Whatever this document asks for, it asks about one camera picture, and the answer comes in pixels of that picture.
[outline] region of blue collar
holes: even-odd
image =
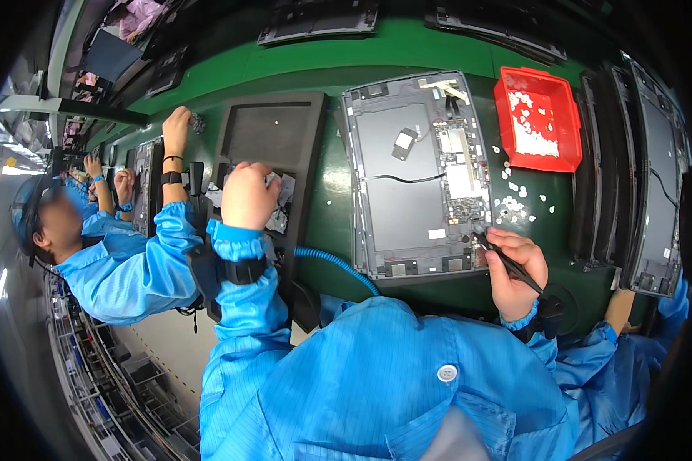
[[[74,253],[67,258],[66,261],[57,265],[56,268],[57,271],[61,272],[61,274],[69,275],[76,270],[87,267],[95,261],[108,257],[108,255],[108,249],[105,248],[105,244],[101,241],[95,245],[83,248],[79,252]]]

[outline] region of red plastic bin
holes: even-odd
[[[527,95],[528,99],[521,96],[525,102],[518,102],[508,94],[511,92],[515,97],[517,92]],[[511,99],[517,103],[514,109]],[[499,81],[494,86],[494,102],[502,148],[510,157],[511,166],[556,172],[576,170],[582,155],[581,124],[568,81],[526,67],[500,67]],[[519,124],[525,125],[525,129],[517,127],[518,134],[513,116]],[[552,153],[556,146],[559,156]],[[547,155],[532,154],[532,151]]]

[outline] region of green workbench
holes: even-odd
[[[493,87],[501,66],[547,70],[566,78],[572,86],[579,85],[578,76],[583,69],[571,61],[563,67],[545,67],[498,46],[427,30],[418,20],[387,18],[380,21],[378,35],[366,40],[313,41],[269,50],[248,43],[225,51],[189,69],[179,87],[129,106],[151,115],[151,125],[143,129],[116,126],[110,133],[103,131],[94,136],[88,148],[106,141],[105,151],[109,152],[110,146],[116,144],[118,158],[124,159],[127,150],[159,136],[161,122],[176,106],[184,104],[206,120],[203,134],[191,132],[185,156],[187,161],[205,162],[207,180],[212,172],[227,99],[260,93],[323,91],[331,97],[331,106],[314,183],[306,244],[348,260],[352,233],[351,173],[334,118],[334,113],[340,110],[341,92],[374,80],[415,72],[464,71],[486,143],[493,194],[499,198],[517,196],[500,177],[507,155],[492,149],[493,145],[500,146]],[[567,229],[572,214],[571,175],[515,168],[509,180],[526,186],[527,197],[519,201],[526,206],[527,216],[534,215],[536,220],[531,223],[526,216],[515,224],[506,221],[498,227],[527,235],[541,246],[550,269],[549,282],[554,284],[549,290],[567,304],[562,329],[576,324],[575,333],[588,332],[607,307],[613,270],[585,273],[578,265],[571,264],[567,250]],[[540,195],[545,195],[547,200],[541,201]],[[347,300],[360,301],[370,295],[360,282],[321,260],[300,261],[298,278],[315,290]],[[385,289],[383,294],[413,304],[430,303],[434,311],[442,313],[496,312],[489,278],[484,275]]]

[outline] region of blue coiled cord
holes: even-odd
[[[319,259],[326,260],[335,265],[338,265],[341,269],[353,275],[361,283],[364,283],[374,296],[379,296],[379,290],[377,289],[376,285],[374,285],[371,280],[366,278],[365,275],[355,271],[349,263],[342,260],[340,257],[333,256],[331,253],[326,253],[323,250],[305,248],[304,246],[297,246],[295,248],[295,257],[317,257]]]

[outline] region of blue anti-static coat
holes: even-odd
[[[223,259],[264,256],[258,232],[215,222],[208,231]],[[202,381],[203,459],[418,459],[451,406],[478,427],[489,459],[566,459],[603,437],[599,428],[643,416],[643,399],[629,398],[647,392],[646,365],[631,359],[643,341],[616,340],[607,323],[559,353],[555,339],[537,333],[525,345],[507,331],[535,309],[495,326],[416,317],[374,297],[344,303],[292,349],[276,290],[271,266],[255,284],[221,283],[219,344]],[[616,349],[626,352],[618,359]],[[444,382],[448,365],[456,373]],[[624,380],[615,392],[628,407],[609,409],[620,402],[600,391],[610,379]]]
[[[56,266],[92,317],[112,325],[140,322],[150,314],[187,307],[200,294],[185,253],[202,239],[190,223],[189,201],[167,204],[154,217],[156,236],[146,238],[130,223],[105,212],[85,237],[103,237],[98,244],[71,255]]]

